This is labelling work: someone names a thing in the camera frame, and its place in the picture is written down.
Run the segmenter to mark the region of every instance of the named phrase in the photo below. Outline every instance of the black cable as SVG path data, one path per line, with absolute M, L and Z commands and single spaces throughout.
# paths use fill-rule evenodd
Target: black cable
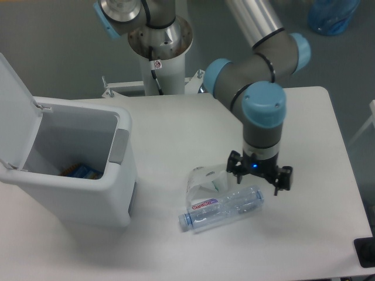
M 151 47 L 151 46 L 148 47 L 148 60 L 149 60 L 149 61 L 152 61 L 152 47 Z M 162 87 L 160 86 L 159 80 L 158 80 L 158 78 L 157 78 L 157 76 L 156 76 L 156 72 L 155 72 L 155 70 L 151 70 L 151 75 L 152 75 L 152 78 L 153 78 L 153 79 L 155 80 L 155 82 L 156 82 L 156 86 L 157 86 L 157 88 L 158 88 L 159 95 L 164 95 L 164 92 L 163 92 L 163 90 L 162 90 Z
M 374 277 L 375 277 L 375 274 L 368 275 L 368 277 L 366 277 L 365 279 L 363 279 L 363 281 L 370 281 Z

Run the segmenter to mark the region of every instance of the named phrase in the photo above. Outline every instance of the plastic container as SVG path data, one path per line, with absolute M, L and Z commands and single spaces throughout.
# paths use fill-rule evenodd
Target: plastic container
M 122 108 L 33 97 L 0 54 L 0 181 L 19 186 L 60 219 L 130 223 L 137 177 L 131 126 Z M 60 176 L 79 163 L 103 175 Z
M 308 15 L 309 26 L 322 35 L 345 31 L 360 0 L 315 0 Z
M 192 205 L 186 214 L 179 216 L 180 225 L 184 231 L 219 225 L 261 207 L 263 201 L 262 192 L 257 186 L 246 187 Z

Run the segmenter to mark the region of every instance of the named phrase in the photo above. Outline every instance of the gray floor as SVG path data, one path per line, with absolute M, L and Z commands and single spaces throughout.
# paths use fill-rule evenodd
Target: gray floor
M 35 96 L 98 98 L 108 82 L 141 79 L 127 38 L 111 41 L 92 9 L 94 0 L 34 0 L 0 3 L 0 52 Z M 329 92 L 347 144 L 370 116 L 375 99 L 375 1 L 362 0 L 349 28 L 334 37 L 306 23 L 311 0 L 271 0 L 289 32 L 311 44 L 308 67 L 283 87 L 323 86 Z M 241 61 L 251 54 L 224 0 L 178 0 L 178 13 L 192 24 L 194 42 L 186 75 L 219 57 Z M 348 153 L 366 206 L 375 205 L 375 130 L 368 129 Z

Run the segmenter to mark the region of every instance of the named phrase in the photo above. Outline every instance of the blue bottle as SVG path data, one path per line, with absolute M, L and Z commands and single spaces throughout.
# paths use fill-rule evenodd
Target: blue bottle
M 360 0 L 315 0 L 308 15 L 309 26 L 322 35 L 345 31 Z

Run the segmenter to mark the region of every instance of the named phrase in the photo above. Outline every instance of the white table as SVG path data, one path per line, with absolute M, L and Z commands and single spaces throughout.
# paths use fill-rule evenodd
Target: white table
M 329 95 L 287 89 L 279 165 L 291 191 L 246 220 L 182 233 L 186 178 L 194 167 L 241 151 L 242 127 L 209 94 L 92 100 L 129 110 L 138 168 L 124 232 L 62 223 L 21 189 L 0 184 L 1 280 L 305 280 L 368 275 L 353 240 L 371 236 Z

